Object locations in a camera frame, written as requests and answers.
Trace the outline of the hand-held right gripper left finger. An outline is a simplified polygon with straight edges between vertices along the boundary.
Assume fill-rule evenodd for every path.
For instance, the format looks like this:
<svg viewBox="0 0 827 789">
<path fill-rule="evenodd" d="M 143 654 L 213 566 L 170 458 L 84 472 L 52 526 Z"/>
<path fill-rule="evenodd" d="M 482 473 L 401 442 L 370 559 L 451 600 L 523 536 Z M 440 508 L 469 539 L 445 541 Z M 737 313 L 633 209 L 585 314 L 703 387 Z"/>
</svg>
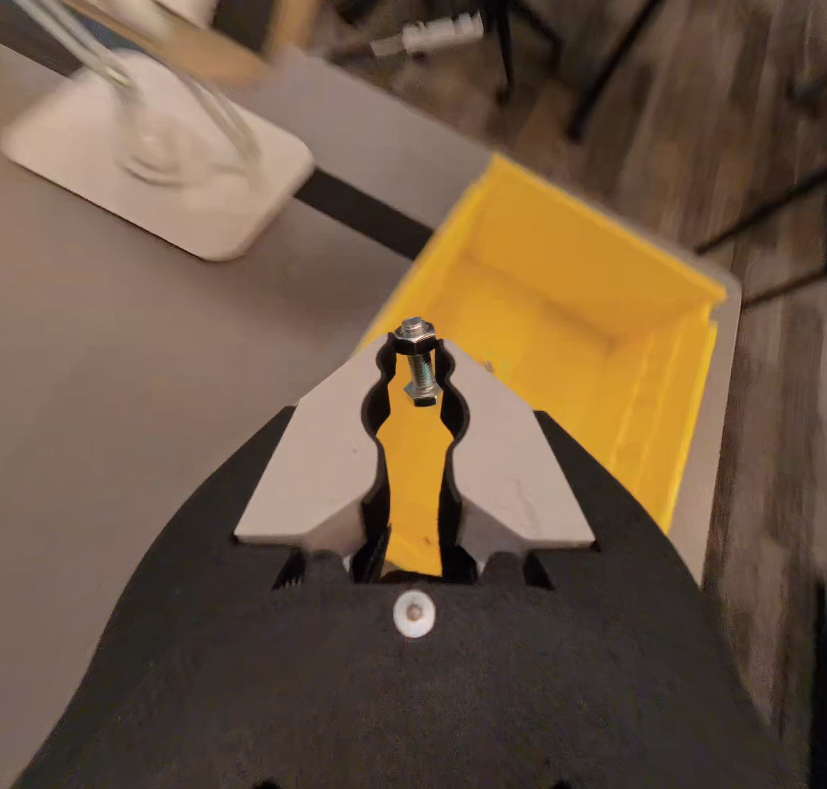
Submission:
<svg viewBox="0 0 827 789">
<path fill-rule="evenodd" d="M 238 541 L 357 553 L 387 535 L 378 432 L 395 372 L 394 342 L 379 336 L 299 400 L 235 527 Z"/>
</svg>

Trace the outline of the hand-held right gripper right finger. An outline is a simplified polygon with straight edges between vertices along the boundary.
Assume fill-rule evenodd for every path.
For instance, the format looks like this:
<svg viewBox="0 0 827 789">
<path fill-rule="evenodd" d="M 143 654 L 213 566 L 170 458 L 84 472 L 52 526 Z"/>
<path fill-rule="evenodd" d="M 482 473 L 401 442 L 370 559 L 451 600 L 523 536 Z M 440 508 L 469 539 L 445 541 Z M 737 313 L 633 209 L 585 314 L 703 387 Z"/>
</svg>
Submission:
<svg viewBox="0 0 827 789">
<path fill-rule="evenodd" d="M 450 541 L 479 567 L 497 553 L 591 547 L 594 532 L 532 408 L 455 342 L 439 350 L 442 408 L 457 399 L 460 413 L 444 470 L 460 503 Z"/>
</svg>

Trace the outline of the steel hex bolt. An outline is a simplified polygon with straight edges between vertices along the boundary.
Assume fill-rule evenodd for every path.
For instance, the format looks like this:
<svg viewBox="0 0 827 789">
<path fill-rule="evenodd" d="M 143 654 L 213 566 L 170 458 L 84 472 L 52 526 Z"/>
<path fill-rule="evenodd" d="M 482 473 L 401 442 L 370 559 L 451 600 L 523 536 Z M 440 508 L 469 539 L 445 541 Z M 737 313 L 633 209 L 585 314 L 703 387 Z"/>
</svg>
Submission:
<svg viewBox="0 0 827 789">
<path fill-rule="evenodd" d="M 410 381 L 404 388 L 408 398 L 417 408 L 431 408 L 438 404 L 441 388 L 433 367 L 431 352 L 408 357 Z"/>
</svg>

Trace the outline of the steel hex nut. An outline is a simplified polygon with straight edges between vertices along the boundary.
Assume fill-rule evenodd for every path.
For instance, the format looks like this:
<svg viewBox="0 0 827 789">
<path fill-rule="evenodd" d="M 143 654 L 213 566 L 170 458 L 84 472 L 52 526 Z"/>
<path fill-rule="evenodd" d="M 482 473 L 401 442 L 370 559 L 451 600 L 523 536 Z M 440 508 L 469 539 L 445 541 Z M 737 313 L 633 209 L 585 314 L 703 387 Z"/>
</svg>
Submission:
<svg viewBox="0 0 827 789">
<path fill-rule="evenodd" d="M 431 323 L 411 317 L 394 330 L 394 350 L 399 356 L 428 356 L 438 345 L 438 336 Z"/>
</svg>

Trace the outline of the yellow plastic bin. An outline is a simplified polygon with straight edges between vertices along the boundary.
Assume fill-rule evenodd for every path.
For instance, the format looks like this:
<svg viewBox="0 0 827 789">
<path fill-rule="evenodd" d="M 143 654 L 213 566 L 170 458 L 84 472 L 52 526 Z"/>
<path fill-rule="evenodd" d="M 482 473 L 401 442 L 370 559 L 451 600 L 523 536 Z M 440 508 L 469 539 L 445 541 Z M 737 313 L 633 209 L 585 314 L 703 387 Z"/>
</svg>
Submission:
<svg viewBox="0 0 827 789">
<path fill-rule="evenodd" d="M 704 575 L 741 288 L 502 156 L 363 334 L 411 316 L 546 412 Z"/>
</svg>

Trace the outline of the white stand with instruction sheet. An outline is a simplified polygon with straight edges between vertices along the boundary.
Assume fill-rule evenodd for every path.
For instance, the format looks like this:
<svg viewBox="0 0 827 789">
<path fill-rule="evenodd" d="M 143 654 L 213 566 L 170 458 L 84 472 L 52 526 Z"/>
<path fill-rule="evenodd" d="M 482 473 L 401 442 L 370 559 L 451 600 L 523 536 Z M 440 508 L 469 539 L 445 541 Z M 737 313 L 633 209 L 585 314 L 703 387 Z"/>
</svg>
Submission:
<svg viewBox="0 0 827 789">
<path fill-rule="evenodd" d="M 309 148 L 223 92 L 264 75 L 276 0 L 11 0 L 80 63 L 2 132 L 14 164 L 194 257 L 242 256 Z"/>
</svg>

